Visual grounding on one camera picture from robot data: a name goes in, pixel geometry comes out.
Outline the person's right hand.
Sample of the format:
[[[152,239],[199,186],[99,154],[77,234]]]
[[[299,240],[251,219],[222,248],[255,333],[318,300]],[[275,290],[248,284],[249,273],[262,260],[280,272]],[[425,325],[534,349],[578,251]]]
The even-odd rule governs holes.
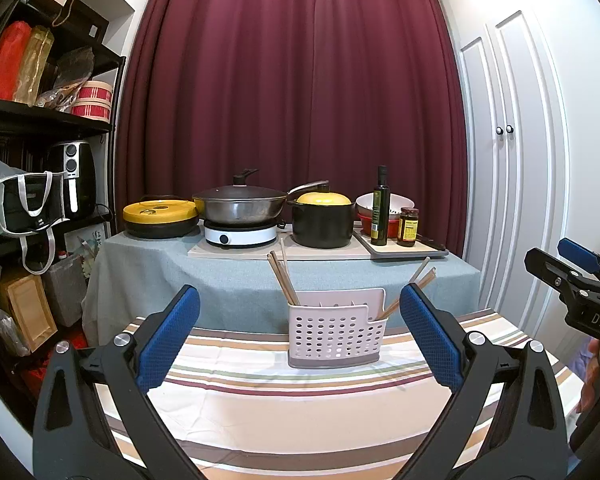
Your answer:
[[[595,382],[600,374],[598,364],[598,352],[600,352],[600,341],[591,338],[579,351],[576,362],[576,373],[583,380],[578,412],[587,411],[595,401]]]

